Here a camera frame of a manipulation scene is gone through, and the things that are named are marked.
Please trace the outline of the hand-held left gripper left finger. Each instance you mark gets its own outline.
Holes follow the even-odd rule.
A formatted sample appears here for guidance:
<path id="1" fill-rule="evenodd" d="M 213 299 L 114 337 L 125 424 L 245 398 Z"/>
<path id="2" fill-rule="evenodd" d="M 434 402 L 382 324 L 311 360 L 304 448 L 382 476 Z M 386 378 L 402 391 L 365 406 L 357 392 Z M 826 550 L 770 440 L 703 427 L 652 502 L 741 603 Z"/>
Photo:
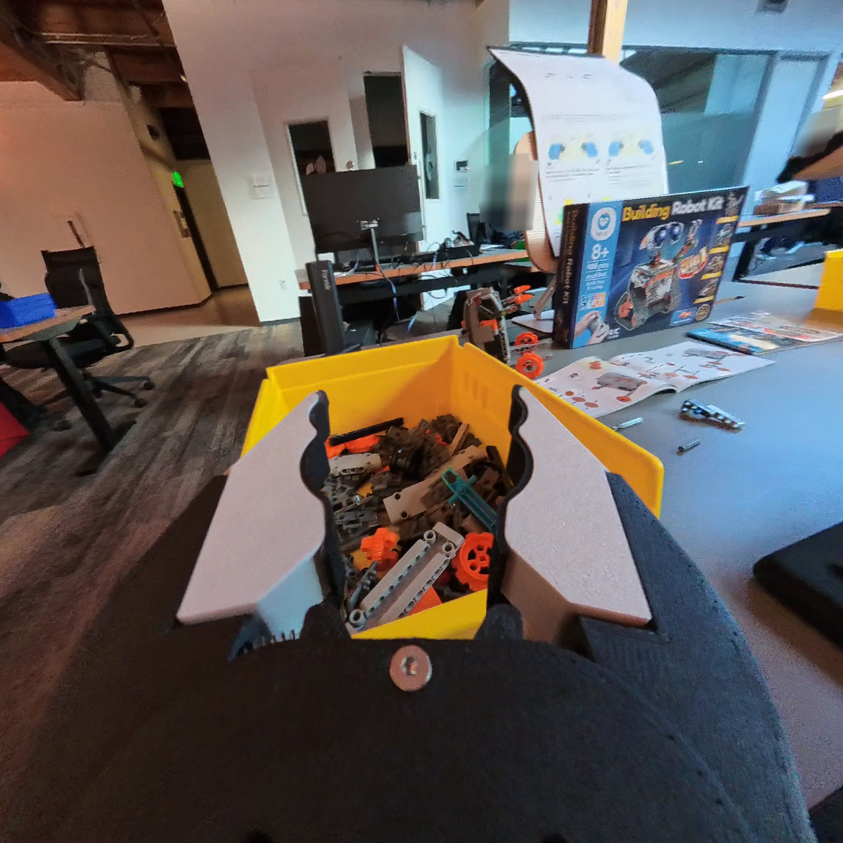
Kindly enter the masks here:
<path id="1" fill-rule="evenodd" d="M 301 636 L 332 585 L 329 433 L 318 390 L 230 469 L 177 610 L 181 625 L 256 616 L 277 641 Z"/>

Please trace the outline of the light grey frame piece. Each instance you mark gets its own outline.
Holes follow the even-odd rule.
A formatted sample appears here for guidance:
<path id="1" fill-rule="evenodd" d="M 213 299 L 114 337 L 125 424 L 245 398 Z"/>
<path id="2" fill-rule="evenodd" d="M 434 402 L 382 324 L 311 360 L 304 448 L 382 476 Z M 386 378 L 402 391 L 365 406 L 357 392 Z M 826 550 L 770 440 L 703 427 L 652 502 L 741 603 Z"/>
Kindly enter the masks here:
<path id="1" fill-rule="evenodd" d="M 355 635 L 408 616 L 464 542 L 463 534 L 442 522 L 434 524 L 393 565 L 361 605 L 349 613 L 348 632 Z"/>

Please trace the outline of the pile of building pieces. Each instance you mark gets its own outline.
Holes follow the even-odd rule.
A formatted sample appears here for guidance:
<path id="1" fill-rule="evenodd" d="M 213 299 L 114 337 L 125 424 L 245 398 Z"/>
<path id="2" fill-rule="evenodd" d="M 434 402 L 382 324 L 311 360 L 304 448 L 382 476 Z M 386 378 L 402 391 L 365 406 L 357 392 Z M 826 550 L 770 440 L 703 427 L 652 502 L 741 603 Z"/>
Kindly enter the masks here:
<path id="1" fill-rule="evenodd" d="M 345 564 L 340 616 L 348 615 L 385 576 L 375 565 L 359 571 L 353 554 L 362 538 L 385 527 L 399 535 L 399 559 L 437 522 L 463 534 L 485 532 L 459 504 L 447 502 L 440 476 L 453 469 L 497 513 L 513 489 L 498 449 L 484 444 L 469 424 L 443 415 L 407 427 L 402 418 L 383 421 L 325 442 L 330 474 L 322 491 L 333 506 L 335 531 Z M 466 639 L 479 631 L 487 589 L 472 593 L 454 575 L 454 560 L 408 616 L 352 638 Z"/>

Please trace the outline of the grey beam with blue pin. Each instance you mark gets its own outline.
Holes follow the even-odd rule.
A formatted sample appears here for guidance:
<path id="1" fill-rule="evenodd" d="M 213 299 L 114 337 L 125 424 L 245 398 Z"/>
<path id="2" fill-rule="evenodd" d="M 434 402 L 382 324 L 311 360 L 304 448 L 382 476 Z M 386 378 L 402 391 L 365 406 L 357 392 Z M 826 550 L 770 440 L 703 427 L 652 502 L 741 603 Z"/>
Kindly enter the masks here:
<path id="1" fill-rule="evenodd" d="M 680 417 L 730 432 L 743 431 L 744 421 L 726 411 L 705 403 L 686 400 L 680 407 Z"/>

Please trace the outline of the yellow plastic bin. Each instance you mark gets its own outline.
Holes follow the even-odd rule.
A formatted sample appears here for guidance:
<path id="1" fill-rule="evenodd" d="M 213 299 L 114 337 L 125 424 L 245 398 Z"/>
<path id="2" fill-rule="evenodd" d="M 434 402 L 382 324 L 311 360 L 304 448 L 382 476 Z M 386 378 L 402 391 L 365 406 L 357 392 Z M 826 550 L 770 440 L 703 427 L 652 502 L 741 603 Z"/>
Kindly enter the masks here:
<path id="1" fill-rule="evenodd" d="M 516 386 L 528 389 L 604 465 L 609 480 L 622 477 L 651 513 L 659 516 L 663 466 L 656 457 L 475 347 L 461 346 L 453 336 L 269 368 L 243 453 L 307 395 L 321 390 L 329 401 L 332 433 L 348 433 L 395 417 L 410 425 L 453 415 L 468 422 L 484 444 L 498 447 L 507 458 Z M 490 598 L 501 595 L 507 558 L 500 534 L 495 549 L 502 556 L 503 569 L 496 573 L 496 580 L 490 580 L 494 587 Z"/>

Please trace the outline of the grey desk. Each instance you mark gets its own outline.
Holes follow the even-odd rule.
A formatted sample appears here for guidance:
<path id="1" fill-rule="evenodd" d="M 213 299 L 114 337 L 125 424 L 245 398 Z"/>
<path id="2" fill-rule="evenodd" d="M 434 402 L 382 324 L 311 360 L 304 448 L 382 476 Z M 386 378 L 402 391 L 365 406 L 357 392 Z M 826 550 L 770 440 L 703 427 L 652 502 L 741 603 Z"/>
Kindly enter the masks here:
<path id="1" fill-rule="evenodd" d="M 601 419 L 646 419 L 622 435 L 663 463 L 661 520 L 741 625 L 808 807 L 841 788 L 841 650 L 760 588 L 753 566 L 841 521 L 841 353 L 841 341 L 772 353 L 768 367 Z M 681 418 L 686 400 L 736 416 L 743 431 Z"/>

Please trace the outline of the orange gear wheel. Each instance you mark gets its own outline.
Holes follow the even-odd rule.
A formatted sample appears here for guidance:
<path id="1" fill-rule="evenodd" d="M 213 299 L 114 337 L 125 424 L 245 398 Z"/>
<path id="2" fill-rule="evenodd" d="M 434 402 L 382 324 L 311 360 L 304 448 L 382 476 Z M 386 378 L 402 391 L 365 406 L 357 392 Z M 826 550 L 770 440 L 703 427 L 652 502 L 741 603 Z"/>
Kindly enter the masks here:
<path id="1" fill-rule="evenodd" d="M 375 565 L 375 571 L 379 576 L 385 574 L 398 561 L 399 535 L 394 530 L 381 527 L 361 541 L 359 551 L 353 554 L 354 567 L 363 571 Z"/>
<path id="2" fill-rule="evenodd" d="M 454 558 L 454 575 L 457 581 L 472 593 L 488 588 L 493 544 L 493 533 L 468 533 Z"/>

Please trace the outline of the blue separator tool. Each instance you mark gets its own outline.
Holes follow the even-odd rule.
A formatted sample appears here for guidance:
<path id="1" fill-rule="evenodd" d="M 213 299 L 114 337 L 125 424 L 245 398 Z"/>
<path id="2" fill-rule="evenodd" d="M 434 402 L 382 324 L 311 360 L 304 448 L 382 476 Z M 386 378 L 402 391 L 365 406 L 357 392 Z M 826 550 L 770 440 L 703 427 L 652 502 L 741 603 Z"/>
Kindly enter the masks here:
<path id="1" fill-rule="evenodd" d="M 459 504 L 467 509 L 482 526 L 485 532 L 494 533 L 497 529 L 497 513 L 495 509 L 481 497 L 472 484 L 463 479 L 453 469 L 446 469 L 440 476 L 447 487 L 449 504 Z"/>

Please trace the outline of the open white instruction booklet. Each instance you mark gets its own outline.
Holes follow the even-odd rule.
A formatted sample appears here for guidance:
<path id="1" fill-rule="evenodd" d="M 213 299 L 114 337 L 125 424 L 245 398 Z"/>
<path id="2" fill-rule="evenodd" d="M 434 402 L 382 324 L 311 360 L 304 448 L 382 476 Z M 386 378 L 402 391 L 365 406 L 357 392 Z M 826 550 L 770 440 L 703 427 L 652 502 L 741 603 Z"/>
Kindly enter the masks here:
<path id="1" fill-rule="evenodd" d="M 601 418 L 653 395 L 680 393 L 772 364 L 773 360 L 762 356 L 702 342 L 683 342 L 650 352 L 617 355 L 609 361 L 584 357 L 538 378 L 536 384 L 588 416 Z"/>

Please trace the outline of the grey orange robot model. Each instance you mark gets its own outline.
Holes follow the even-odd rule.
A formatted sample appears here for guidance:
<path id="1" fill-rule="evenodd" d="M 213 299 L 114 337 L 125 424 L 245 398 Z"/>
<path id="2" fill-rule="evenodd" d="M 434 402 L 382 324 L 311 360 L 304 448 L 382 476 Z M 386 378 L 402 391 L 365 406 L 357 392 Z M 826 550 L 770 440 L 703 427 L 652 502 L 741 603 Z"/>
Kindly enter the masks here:
<path id="1" fill-rule="evenodd" d="M 505 299 L 493 288 L 466 292 L 461 328 L 469 344 L 535 380 L 544 371 L 544 357 L 538 353 L 542 340 L 532 331 L 523 331 L 512 345 L 507 325 L 508 317 L 530 300 L 529 293 L 528 285 L 514 288 Z"/>

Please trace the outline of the dark office table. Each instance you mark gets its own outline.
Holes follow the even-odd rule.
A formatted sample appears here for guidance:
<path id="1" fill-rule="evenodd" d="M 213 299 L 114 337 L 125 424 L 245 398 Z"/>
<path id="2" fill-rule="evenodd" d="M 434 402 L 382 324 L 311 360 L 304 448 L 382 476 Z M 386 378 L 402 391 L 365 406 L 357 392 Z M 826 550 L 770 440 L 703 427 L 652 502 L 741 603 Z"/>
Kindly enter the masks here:
<path id="1" fill-rule="evenodd" d="M 47 354 L 49 365 L 55 370 L 69 397 L 78 407 L 82 418 L 93 433 L 98 446 L 95 452 L 81 464 L 76 473 L 77 477 L 95 474 L 136 424 L 135 416 L 129 416 L 115 427 L 109 423 L 81 371 L 72 361 L 68 351 L 59 343 L 60 335 L 71 330 L 93 312 L 94 307 L 91 305 L 58 309 L 55 315 L 45 320 L 10 326 L 1 330 L 2 344 L 22 341 L 41 344 Z"/>

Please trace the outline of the blue toy robot box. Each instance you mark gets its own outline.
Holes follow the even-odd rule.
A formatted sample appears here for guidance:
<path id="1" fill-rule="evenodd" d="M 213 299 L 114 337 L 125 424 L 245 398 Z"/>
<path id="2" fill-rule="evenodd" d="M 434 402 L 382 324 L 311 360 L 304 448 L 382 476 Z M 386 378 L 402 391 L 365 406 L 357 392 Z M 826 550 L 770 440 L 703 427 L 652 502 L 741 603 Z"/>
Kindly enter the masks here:
<path id="1" fill-rule="evenodd" d="M 569 205 L 553 342 L 574 349 L 705 321 L 749 190 Z"/>

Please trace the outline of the long wooden office table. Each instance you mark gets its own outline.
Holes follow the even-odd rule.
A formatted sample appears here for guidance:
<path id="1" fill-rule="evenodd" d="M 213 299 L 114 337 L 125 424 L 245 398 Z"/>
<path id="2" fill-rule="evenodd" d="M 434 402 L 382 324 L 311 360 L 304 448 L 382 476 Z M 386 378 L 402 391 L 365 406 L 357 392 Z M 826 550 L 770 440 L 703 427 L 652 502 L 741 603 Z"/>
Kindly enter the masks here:
<path id="1" fill-rule="evenodd" d="M 338 293 L 338 300 L 341 305 L 349 305 L 456 287 L 465 283 L 464 276 L 489 267 L 509 266 L 535 271 L 524 249 L 494 247 L 482 250 L 477 247 L 476 250 L 473 254 L 470 246 L 454 248 L 439 254 L 430 252 L 428 261 L 415 257 L 405 263 L 391 262 L 379 267 L 335 272 L 335 286 L 351 288 L 350 292 Z"/>

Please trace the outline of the blue storage bin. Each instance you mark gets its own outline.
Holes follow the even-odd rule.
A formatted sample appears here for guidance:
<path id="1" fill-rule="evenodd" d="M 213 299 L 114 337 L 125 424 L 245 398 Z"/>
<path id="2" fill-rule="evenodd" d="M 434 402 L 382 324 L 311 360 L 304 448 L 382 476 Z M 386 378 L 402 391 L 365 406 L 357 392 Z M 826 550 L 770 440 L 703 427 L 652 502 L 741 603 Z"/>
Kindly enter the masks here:
<path id="1" fill-rule="evenodd" d="M 1 331 L 51 319 L 56 312 L 57 305 L 47 292 L 20 298 L 1 293 Z"/>

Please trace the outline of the white printed instruction poster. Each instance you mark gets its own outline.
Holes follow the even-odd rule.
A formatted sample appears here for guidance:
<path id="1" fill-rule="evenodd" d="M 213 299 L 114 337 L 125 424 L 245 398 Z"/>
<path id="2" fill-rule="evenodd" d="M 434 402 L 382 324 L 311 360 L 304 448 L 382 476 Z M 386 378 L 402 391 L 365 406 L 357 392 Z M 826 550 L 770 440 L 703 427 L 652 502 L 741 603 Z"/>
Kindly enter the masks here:
<path id="1" fill-rule="evenodd" d="M 645 79 L 596 56 L 489 50 L 529 107 L 554 256 L 566 205 L 668 193 L 659 102 Z"/>

